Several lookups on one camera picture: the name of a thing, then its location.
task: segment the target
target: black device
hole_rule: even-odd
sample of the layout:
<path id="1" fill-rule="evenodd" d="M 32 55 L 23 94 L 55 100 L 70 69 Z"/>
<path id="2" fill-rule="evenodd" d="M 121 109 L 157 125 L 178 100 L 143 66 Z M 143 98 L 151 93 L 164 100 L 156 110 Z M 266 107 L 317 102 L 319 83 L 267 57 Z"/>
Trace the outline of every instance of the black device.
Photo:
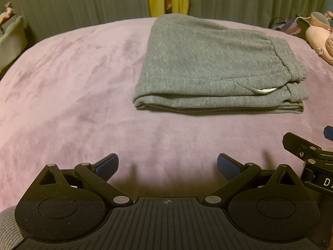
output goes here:
<path id="1" fill-rule="evenodd" d="M 333 140 L 333 128 L 326 127 Z M 48 164 L 15 209 L 24 240 L 16 250 L 319 250 L 308 234 L 320 215 L 306 187 L 333 196 L 333 153 L 287 133 L 286 150 L 304 161 L 301 178 L 286 164 L 262 170 L 220 154 L 229 181 L 196 197 L 130 197 L 107 180 L 110 154 L 95 164 L 59 170 Z"/>

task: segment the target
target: ribbed black plate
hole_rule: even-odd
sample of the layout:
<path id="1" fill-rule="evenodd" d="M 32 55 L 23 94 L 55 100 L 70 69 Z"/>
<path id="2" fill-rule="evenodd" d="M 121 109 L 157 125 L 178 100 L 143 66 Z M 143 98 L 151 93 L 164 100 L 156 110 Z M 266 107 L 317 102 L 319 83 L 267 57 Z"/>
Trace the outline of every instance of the ribbed black plate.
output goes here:
<path id="1" fill-rule="evenodd" d="M 220 208 L 196 198 L 139 198 L 112 211 L 105 224 L 77 241 L 26 239 L 17 250 L 319 250 L 310 240 L 273 244 L 238 231 Z"/>

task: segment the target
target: folded clothing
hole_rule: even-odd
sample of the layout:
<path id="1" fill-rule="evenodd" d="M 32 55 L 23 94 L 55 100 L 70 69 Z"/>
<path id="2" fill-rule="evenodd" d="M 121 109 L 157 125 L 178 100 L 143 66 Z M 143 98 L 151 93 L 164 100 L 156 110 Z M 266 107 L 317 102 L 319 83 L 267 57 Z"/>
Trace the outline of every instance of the folded clothing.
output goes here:
<path id="1" fill-rule="evenodd" d="M 167 14 L 151 28 L 133 103 L 185 114 L 300 114 L 305 78 L 284 39 Z"/>

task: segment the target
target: bed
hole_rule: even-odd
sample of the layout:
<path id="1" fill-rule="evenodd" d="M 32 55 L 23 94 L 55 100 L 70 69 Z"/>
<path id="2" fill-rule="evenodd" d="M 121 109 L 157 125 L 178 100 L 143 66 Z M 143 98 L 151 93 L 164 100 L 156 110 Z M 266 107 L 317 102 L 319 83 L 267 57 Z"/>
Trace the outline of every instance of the bed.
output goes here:
<path id="1" fill-rule="evenodd" d="M 16 205 L 48 163 L 71 169 L 110 153 L 109 183 L 139 196 L 205 195 L 226 183 L 216 159 L 226 153 L 263 169 L 303 162 L 283 149 L 293 132 L 332 150 L 333 66 L 302 39 L 229 21 L 236 29 L 285 38 L 308 76 L 303 114 L 191 116 L 137 110 L 133 103 L 155 18 L 91 26 L 45 39 L 25 51 L 0 81 L 0 211 Z"/>

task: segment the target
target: screw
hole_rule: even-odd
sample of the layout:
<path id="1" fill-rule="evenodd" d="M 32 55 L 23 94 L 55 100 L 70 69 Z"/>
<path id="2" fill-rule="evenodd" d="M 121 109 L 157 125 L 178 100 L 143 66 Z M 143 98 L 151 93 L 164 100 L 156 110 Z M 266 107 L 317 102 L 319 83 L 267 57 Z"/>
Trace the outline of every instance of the screw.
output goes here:
<path id="1" fill-rule="evenodd" d="M 206 202 L 211 203 L 211 204 L 216 204 L 221 202 L 221 198 L 216 195 L 210 195 L 205 198 Z"/>
<path id="2" fill-rule="evenodd" d="M 314 159 L 308 159 L 308 162 L 311 163 L 311 164 L 315 164 L 316 161 Z"/>
<path id="3" fill-rule="evenodd" d="M 125 204 L 125 203 L 129 202 L 129 198 L 127 196 L 119 195 L 113 199 L 113 202 L 115 202 L 117 204 Z"/>

